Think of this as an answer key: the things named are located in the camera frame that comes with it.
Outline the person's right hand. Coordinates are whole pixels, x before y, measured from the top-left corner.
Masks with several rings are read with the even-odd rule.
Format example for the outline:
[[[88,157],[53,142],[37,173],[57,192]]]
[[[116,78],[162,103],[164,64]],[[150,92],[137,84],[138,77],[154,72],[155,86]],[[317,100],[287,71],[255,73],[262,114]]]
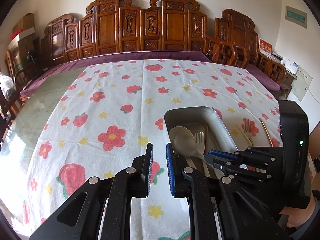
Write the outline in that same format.
[[[305,209],[298,209],[294,207],[284,207],[280,214],[287,215],[286,226],[289,228],[299,227],[307,222],[316,209],[316,198],[311,196],[310,202]]]

